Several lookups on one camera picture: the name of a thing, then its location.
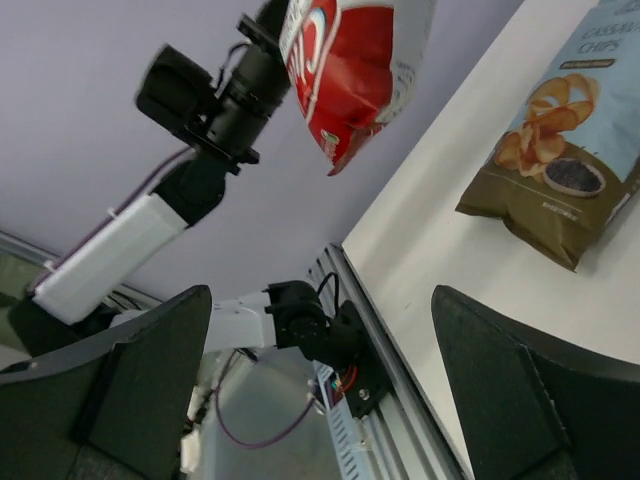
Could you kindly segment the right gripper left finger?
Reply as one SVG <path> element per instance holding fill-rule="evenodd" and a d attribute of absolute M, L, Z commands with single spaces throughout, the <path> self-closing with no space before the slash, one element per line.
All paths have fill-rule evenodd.
<path fill-rule="evenodd" d="M 196 285 L 3 369 L 2 478 L 172 478 L 211 311 Z"/>

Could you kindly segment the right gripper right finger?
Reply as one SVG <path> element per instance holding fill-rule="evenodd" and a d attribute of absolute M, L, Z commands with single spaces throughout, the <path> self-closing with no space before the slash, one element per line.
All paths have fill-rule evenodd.
<path fill-rule="evenodd" d="M 431 314 L 478 479 L 636 479 L 639 367 L 445 285 Z"/>

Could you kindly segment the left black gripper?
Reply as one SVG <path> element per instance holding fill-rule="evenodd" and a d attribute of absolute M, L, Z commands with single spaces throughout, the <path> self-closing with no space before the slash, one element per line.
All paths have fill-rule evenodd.
<path fill-rule="evenodd" d="M 266 1 L 254 18 L 243 14 L 237 29 L 261 50 L 278 55 L 288 4 L 288 0 Z"/>

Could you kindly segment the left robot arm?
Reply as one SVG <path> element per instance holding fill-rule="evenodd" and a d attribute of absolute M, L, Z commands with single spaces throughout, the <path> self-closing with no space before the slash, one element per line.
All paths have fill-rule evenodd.
<path fill-rule="evenodd" d="M 141 82 L 137 109 L 183 143 L 150 187 L 132 194 L 81 243 L 44 268 L 12 305 L 9 347 L 34 358 L 133 318 L 105 298 L 159 250 L 216 209 L 229 176 L 259 160 L 254 144 L 290 88 L 284 40 L 291 1 L 268 1 L 243 16 L 243 55 L 211 75 L 164 46 Z M 294 347 L 336 370 L 354 367 L 365 339 L 350 307 L 327 314 L 318 288 L 278 282 L 211 304 L 198 337 L 204 352 Z"/>

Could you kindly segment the light blue cassava chips bag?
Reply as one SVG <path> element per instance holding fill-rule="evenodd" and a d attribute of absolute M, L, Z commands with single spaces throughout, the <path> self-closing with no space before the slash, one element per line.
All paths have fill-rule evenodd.
<path fill-rule="evenodd" d="M 499 219 L 568 270 L 639 188 L 639 4 L 591 8 L 456 210 Z"/>

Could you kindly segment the red Chuba bag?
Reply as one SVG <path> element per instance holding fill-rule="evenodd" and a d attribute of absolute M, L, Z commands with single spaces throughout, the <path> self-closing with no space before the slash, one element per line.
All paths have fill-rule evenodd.
<path fill-rule="evenodd" d="M 279 49 L 310 134 L 342 172 L 409 104 L 433 1 L 291 1 Z"/>

